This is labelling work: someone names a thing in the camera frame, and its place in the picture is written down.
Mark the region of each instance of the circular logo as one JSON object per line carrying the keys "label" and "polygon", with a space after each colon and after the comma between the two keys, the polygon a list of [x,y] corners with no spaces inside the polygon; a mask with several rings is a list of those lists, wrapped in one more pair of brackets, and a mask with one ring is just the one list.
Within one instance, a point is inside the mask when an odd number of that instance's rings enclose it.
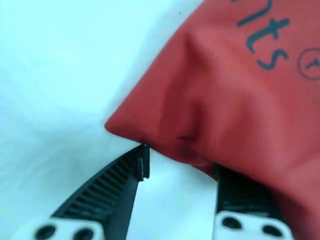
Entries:
{"label": "circular logo", "polygon": [[308,48],[298,58],[300,74],[309,80],[320,80],[320,48]]}

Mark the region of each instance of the white fabric surface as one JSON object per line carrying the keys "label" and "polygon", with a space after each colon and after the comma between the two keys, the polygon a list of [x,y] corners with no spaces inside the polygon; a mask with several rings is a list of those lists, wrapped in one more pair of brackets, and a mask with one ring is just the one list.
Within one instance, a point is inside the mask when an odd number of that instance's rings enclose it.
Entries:
{"label": "white fabric surface", "polygon": [[[0,0],[0,239],[138,144],[105,120],[201,0]],[[151,152],[128,240],[209,240],[216,183]]]}

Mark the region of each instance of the red fabric pouch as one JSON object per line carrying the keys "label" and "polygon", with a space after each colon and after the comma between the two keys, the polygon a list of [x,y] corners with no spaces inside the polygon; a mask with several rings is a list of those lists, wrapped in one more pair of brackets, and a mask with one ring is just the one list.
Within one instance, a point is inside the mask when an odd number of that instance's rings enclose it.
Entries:
{"label": "red fabric pouch", "polygon": [[206,0],[107,121],[111,133],[276,193],[320,239],[320,2]]}

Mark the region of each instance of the black screw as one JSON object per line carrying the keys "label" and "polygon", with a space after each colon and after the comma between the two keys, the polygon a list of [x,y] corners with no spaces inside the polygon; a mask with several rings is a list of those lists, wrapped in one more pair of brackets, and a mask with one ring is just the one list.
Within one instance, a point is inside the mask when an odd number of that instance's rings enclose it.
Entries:
{"label": "black screw", "polygon": [[94,237],[94,232],[89,228],[83,228],[76,232],[73,240],[91,240]]}
{"label": "black screw", "polygon": [[241,223],[233,217],[226,217],[223,219],[222,225],[231,229],[242,229]]}
{"label": "black screw", "polygon": [[274,226],[267,225],[267,226],[264,226],[262,230],[265,234],[269,234],[269,235],[272,235],[275,237],[282,237],[283,236],[282,232]]}
{"label": "black screw", "polygon": [[38,231],[36,231],[34,237],[36,240],[47,240],[55,234],[55,231],[56,231],[55,226],[45,225],[45,226],[41,227],[40,229],[38,229]]}

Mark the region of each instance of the white background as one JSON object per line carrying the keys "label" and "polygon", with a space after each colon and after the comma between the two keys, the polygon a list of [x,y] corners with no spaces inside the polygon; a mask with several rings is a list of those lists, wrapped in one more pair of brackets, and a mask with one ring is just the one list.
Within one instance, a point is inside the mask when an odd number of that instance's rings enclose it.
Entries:
{"label": "white background", "polygon": [[[106,119],[201,0],[0,0],[0,239],[138,144]],[[216,184],[151,152],[128,240],[209,240]]]}

